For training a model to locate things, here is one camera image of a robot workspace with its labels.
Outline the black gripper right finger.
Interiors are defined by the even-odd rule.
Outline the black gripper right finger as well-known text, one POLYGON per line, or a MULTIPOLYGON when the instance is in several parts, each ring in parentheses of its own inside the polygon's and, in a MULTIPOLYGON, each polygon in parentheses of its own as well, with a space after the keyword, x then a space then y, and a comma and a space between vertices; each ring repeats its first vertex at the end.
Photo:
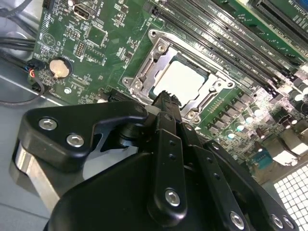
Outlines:
POLYGON ((296 231, 287 211, 217 142, 177 118, 187 213, 179 231, 296 231))

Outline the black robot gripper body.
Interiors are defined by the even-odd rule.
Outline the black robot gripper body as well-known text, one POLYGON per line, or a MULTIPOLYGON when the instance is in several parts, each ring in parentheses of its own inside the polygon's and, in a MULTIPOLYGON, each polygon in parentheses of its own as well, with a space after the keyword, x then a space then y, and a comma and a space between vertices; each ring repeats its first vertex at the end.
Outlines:
POLYGON ((66 192, 48 231, 215 231, 217 149, 144 149, 66 192))

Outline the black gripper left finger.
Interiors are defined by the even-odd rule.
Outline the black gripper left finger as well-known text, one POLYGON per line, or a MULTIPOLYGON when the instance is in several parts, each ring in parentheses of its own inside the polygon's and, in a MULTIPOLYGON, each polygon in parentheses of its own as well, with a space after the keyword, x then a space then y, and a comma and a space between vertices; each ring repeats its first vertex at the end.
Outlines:
POLYGON ((182 149, 179 104, 163 91, 150 110, 136 101, 30 110, 19 128, 15 164, 52 212, 70 189, 144 149, 182 149))

